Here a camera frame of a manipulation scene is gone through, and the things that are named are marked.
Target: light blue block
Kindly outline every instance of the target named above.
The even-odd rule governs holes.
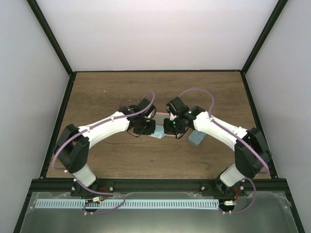
[[[190,141],[195,146],[199,146],[200,143],[205,138],[205,136],[206,136],[206,133],[194,130],[188,137],[188,141]]]
[[[165,136],[163,125],[155,125],[155,132],[150,137],[163,138]]]

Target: white enclosure wall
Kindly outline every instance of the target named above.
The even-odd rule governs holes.
[[[38,0],[73,70],[242,69],[277,0]]]
[[[274,157],[311,232],[311,1],[288,1],[247,80]]]
[[[0,2],[0,232],[38,178],[68,75],[25,0]]]

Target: purple cable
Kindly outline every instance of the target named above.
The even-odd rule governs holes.
[[[155,101],[155,93],[154,93],[153,91],[147,92],[147,93],[143,96],[143,98],[146,97],[146,95],[148,95],[149,93],[152,94],[152,99],[151,99],[151,101],[150,101],[150,104],[148,104],[148,106],[145,107],[143,110],[141,110],[141,111],[139,111],[139,112],[137,112],[137,113],[129,114],[129,115],[117,116],[117,117],[115,117],[114,119],[121,119],[121,118],[125,118],[125,117],[132,117],[132,116],[136,116],[136,115],[138,115],[138,114],[141,114],[141,113],[145,112],[147,109],[149,109],[149,108],[151,107],[151,105],[152,105],[153,102]],[[100,122],[98,122],[97,124],[95,124],[95,125],[93,125],[92,127],[90,127],[90,129],[94,129],[94,128],[96,128],[96,127],[102,125],[102,124],[105,124],[105,123],[111,121],[111,120],[112,120],[112,119],[109,118],[109,119],[100,121]],[[84,134],[84,133],[86,133],[86,132],[87,132],[87,130],[83,130],[83,131],[81,131],[81,132],[75,134],[74,136],[72,136],[71,138],[69,138],[69,139],[58,149],[58,151],[56,152],[56,154],[55,154],[55,156],[54,156],[54,158],[53,158],[53,160],[52,160],[52,167],[53,167],[53,169],[55,169],[55,170],[65,170],[64,168],[55,167],[55,162],[56,162],[56,160],[57,160],[57,157],[59,156],[60,152],[61,152],[69,143],[71,143],[75,138],[81,136],[82,134]],[[110,209],[110,210],[108,210],[108,211],[99,212],[99,213],[94,213],[94,214],[105,214],[105,213],[112,212],[112,211],[117,210],[118,208],[120,208],[120,207],[121,207],[122,205],[124,205],[124,203],[125,203],[125,196],[124,196],[124,195],[121,195],[121,194],[113,194],[113,193],[97,192],[97,191],[91,190],[91,189],[89,189],[88,187],[84,186],[79,180],[77,180],[77,183],[78,183],[82,188],[84,188],[85,190],[87,190],[87,191],[89,191],[89,192],[91,192],[91,193],[94,193],[94,194],[106,195],[106,196],[107,196],[107,195],[112,195],[112,196],[119,196],[119,197],[124,198],[124,199],[123,199],[123,202],[122,202],[120,205],[118,205],[117,207],[115,207],[115,208],[113,208],[113,209]],[[88,204],[86,204],[86,205],[84,206],[84,208],[83,208],[83,211],[84,211],[85,213],[86,213],[86,207],[87,207]]]
[[[215,104],[215,99],[213,97],[213,95],[211,93],[209,93],[208,91],[204,90],[204,89],[201,89],[201,88],[190,88],[188,90],[185,90],[183,91],[178,97],[181,97],[183,94],[189,92],[189,91],[203,91],[205,93],[208,93],[210,95],[210,97],[212,98],[212,104],[210,105],[209,109],[208,109],[208,116],[209,118],[211,119],[211,121],[217,125],[219,128],[221,128],[222,130],[226,131],[228,134],[232,135],[233,137],[235,137],[236,139],[238,139],[244,146],[246,146],[255,156],[256,158],[262,163],[262,165],[266,168],[266,174],[267,175],[270,175],[270,172],[269,172],[269,168],[268,168],[268,165],[264,162],[264,160],[259,156],[259,154],[254,151],[253,148],[251,148],[250,145],[248,145],[243,139],[241,139],[239,136],[235,135],[233,132],[231,132],[230,130],[226,129],[224,126],[222,126],[221,124],[219,124],[218,122],[216,122],[213,117],[212,117],[212,114],[211,114],[211,111],[212,111],[212,108]]]
[[[148,95],[149,93],[152,94],[152,100],[150,101],[150,103],[148,104],[148,106],[145,107],[143,110],[141,110],[141,111],[139,111],[139,112],[137,112],[137,113],[129,114],[129,115],[116,116],[116,117],[114,117],[113,119],[114,119],[114,120],[117,120],[117,119],[121,119],[121,118],[125,118],[125,117],[133,117],[133,116],[136,116],[136,115],[139,115],[139,114],[145,112],[147,109],[149,109],[149,108],[151,107],[151,105],[152,105],[153,102],[155,101],[155,93],[154,93],[153,91],[147,92],[147,93],[143,96],[143,98],[145,98],[145,96]],[[92,130],[92,129],[96,128],[97,126],[100,126],[100,125],[102,125],[102,124],[104,124],[104,123],[106,123],[106,122],[109,122],[109,121],[111,121],[110,118],[109,118],[109,119],[106,119],[106,120],[103,120],[103,121],[100,121],[100,122],[98,122],[97,124],[95,124],[95,125],[93,125],[92,127],[90,127],[90,129]]]
[[[138,115],[138,114],[141,114],[141,113],[145,112],[147,109],[149,109],[149,108],[151,107],[151,105],[152,105],[153,102],[155,101],[155,93],[154,93],[153,91],[147,92],[147,93],[143,96],[143,98],[144,98],[146,95],[148,95],[149,93],[152,94],[152,100],[150,101],[150,104],[148,104],[148,106],[145,107],[143,110],[141,110],[141,111],[139,111],[139,112],[137,112],[137,113],[129,114],[129,115],[116,116],[116,117],[113,118],[113,119],[114,119],[114,120],[117,120],[117,119],[121,119],[121,118],[125,118],[125,117],[132,117],[132,116],[136,116],[136,115]],[[105,123],[111,121],[111,120],[112,120],[112,119],[109,118],[109,119],[100,121],[100,122],[98,122],[97,124],[91,126],[90,129],[92,130],[92,129],[94,129],[94,128],[96,128],[96,127],[102,125],[102,124],[105,124]],[[56,162],[57,157],[59,156],[60,152],[61,152],[70,142],[72,142],[75,138],[79,137],[80,135],[82,135],[82,134],[84,134],[84,133],[86,133],[86,132],[87,132],[87,130],[83,130],[83,131],[81,131],[81,132],[75,134],[74,136],[72,136],[71,138],[69,138],[69,139],[58,149],[58,151],[56,152],[56,154],[55,154],[55,156],[54,156],[54,158],[53,158],[53,160],[52,160],[52,168],[53,168],[53,169],[55,169],[55,170],[66,170],[65,168],[55,167],[55,162]]]
[[[246,179],[252,184],[252,187],[253,187],[253,189],[254,189],[254,197],[253,197],[253,200],[252,200],[252,202],[248,205],[248,206],[246,206],[244,209],[241,209],[241,210],[238,210],[238,211],[235,211],[235,212],[225,212],[225,211],[223,211],[221,208],[219,208],[219,211],[220,212],[223,212],[223,213],[225,213],[225,214],[239,214],[239,213],[242,213],[242,212],[244,212],[245,210],[248,210],[253,204],[254,204],[254,202],[255,202],[255,199],[256,199],[256,187],[255,187],[255,184],[254,184],[254,182],[250,179],[250,178],[247,178],[246,177]]]

